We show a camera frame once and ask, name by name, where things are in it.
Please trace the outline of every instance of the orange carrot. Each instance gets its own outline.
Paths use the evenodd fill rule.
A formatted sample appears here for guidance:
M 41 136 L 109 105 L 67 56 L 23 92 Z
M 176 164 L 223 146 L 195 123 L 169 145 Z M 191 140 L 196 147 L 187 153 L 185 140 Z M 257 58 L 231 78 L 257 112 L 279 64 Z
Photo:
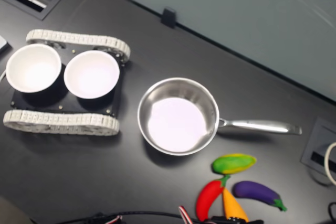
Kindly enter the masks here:
M 230 217 L 236 217 L 244 219 L 248 222 L 248 218 L 244 210 L 241 208 L 236 198 L 226 188 L 223 189 L 223 203 L 224 213 L 227 219 Z

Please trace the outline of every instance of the red chili pepper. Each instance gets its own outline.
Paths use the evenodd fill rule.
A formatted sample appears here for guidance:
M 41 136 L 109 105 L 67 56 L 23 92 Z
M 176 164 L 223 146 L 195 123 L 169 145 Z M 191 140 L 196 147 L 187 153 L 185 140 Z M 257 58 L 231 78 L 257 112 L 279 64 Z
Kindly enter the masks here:
M 208 219 L 208 212 L 212 203 L 223 192 L 229 178 L 229 175 L 225 175 L 221 179 L 211 181 L 202 189 L 196 203 L 196 215 L 200 221 Z

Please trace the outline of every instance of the white bowl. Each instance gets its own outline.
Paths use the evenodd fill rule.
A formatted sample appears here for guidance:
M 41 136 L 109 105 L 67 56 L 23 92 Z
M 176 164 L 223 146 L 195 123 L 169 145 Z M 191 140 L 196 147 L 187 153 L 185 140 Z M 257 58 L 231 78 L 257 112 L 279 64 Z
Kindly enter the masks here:
M 8 60 L 9 84 L 24 93 L 42 91 L 59 76 L 62 62 L 57 51 L 44 44 L 32 44 L 17 50 Z
M 68 90 L 79 98 L 102 97 L 116 86 L 120 69 L 117 61 L 102 51 L 86 51 L 74 57 L 64 73 Z

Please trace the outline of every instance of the purple eggplant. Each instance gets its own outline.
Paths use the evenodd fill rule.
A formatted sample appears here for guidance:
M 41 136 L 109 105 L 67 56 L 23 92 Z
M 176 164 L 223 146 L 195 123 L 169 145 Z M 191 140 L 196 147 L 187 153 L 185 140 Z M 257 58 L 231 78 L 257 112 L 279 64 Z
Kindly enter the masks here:
M 271 206 L 278 207 L 281 211 L 287 210 L 282 203 L 280 195 L 268 187 L 256 182 L 242 181 L 237 183 L 233 188 L 233 194 L 237 198 L 255 199 Z

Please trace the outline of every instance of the pan handle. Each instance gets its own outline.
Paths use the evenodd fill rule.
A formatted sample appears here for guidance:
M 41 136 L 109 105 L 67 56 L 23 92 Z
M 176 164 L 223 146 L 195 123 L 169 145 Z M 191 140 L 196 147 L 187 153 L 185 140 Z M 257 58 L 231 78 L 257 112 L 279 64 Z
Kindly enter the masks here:
M 228 121 L 220 118 L 218 129 L 223 127 L 238 127 L 242 129 L 279 133 L 279 134 L 291 134 L 291 135 L 302 134 L 302 129 L 300 126 L 268 120 Z

